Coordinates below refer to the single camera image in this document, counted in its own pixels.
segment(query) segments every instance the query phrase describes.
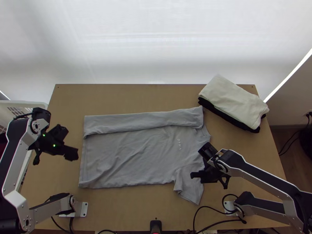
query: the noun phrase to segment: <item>light strip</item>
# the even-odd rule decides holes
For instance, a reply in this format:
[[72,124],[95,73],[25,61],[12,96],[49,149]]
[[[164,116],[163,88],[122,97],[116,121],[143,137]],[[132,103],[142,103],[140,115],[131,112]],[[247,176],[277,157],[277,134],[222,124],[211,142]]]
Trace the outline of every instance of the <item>light strip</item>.
[[9,99],[8,96],[6,96],[1,90],[0,90],[0,93],[2,93],[3,96],[5,96],[7,99]]
[[298,63],[298,65],[290,72],[290,74],[264,99],[266,103],[288,80],[289,78],[305,63],[305,61],[312,55],[312,48]]

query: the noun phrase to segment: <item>wooden table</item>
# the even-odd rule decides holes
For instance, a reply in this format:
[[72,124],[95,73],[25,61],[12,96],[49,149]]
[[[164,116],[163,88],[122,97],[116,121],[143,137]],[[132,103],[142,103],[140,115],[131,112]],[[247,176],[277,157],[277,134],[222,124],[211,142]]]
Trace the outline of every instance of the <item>wooden table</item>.
[[[69,134],[65,144],[82,151],[83,119],[85,115],[106,115],[138,112],[170,111],[198,106],[197,94],[204,85],[56,85],[48,107],[51,124],[65,126]],[[254,85],[241,85],[250,93],[257,93]],[[211,143],[217,148],[233,149],[247,162],[285,179],[283,168],[266,118],[260,133],[243,131],[219,116],[206,111],[205,124],[211,134]],[[29,165],[22,188],[30,206],[44,202],[49,196],[70,192],[80,201],[89,202],[87,217],[76,218],[76,230],[116,231],[149,230],[155,218],[163,222],[163,230],[192,228],[196,206],[173,191],[173,183],[109,189],[78,188],[80,159],[69,162],[62,156],[41,155],[40,164]],[[268,192],[242,178],[231,178],[229,188],[220,183],[205,184],[200,205],[222,209],[221,198],[227,193],[240,195],[250,191],[256,197],[278,200]],[[214,222],[228,219],[225,215],[202,209],[195,228],[200,230]],[[67,218],[56,217],[62,227],[68,227]],[[285,226],[259,216],[241,222],[224,223],[214,229],[246,229]],[[50,219],[36,228],[57,229]]]

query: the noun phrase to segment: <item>floor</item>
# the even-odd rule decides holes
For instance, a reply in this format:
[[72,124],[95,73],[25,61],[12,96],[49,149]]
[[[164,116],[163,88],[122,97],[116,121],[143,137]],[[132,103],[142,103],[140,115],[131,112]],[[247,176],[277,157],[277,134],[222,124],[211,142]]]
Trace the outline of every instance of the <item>floor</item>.
[[[278,151],[282,148],[284,143],[296,132],[298,128],[271,128],[272,135]],[[280,157],[284,168],[286,178],[289,182],[295,184],[299,189],[312,192],[312,160],[308,158],[299,141],[295,141],[291,148]],[[292,227],[276,228],[281,234],[297,234],[298,232]],[[272,229],[265,230],[270,234],[275,232]],[[61,234],[62,231],[56,230],[35,230],[34,234]],[[94,232],[75,232],[76,234],[94,234]]]

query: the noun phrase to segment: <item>white backdrop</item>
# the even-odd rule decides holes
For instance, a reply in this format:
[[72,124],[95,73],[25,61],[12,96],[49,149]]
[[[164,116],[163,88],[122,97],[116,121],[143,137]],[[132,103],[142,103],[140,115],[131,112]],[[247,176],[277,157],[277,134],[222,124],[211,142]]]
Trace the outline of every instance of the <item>white backdrop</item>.
[[0,1],[0,90],[49,102],[56,83],[207,83],[264,99],[312,47],[312,1]]

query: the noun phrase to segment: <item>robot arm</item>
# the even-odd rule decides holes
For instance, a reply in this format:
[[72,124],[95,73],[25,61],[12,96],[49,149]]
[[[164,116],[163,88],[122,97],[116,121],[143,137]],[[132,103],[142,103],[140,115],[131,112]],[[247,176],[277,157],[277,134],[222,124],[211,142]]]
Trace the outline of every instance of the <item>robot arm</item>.
[[260,215],[292,225],[300,233],[311,232],[311,193],[301,191],[295,185],[247,163],[243,156],[235,151],[217,151],[210,143],[206,143],[199,153],[206,166],[203,171],[192,172],[191,178],[200,177],[202,183],[221,181],[226,189],[230,177],[242,177],[282,200],[274,202],[258,199],[245,191],[234,202],[227,202],[228,207],[238,210],[238,215]]
[[51,196],[45,203],[28,206],[27,200],[18,192],[20,173],[25,171],[24,163],[28,150],[37,153],[33,164],[39,163],[42,152],[64,155],[67,160],[77,160],[77,149],[64,145],[68,130],[60,125],[46,132],[50,124],[49,111],[34,108],[30,113],[12,120],[7,129],[5,151],[0,160],[0,233],[29,233],[35,224],[52,215],[86,216],[87,203],[76,202],[69,193]]

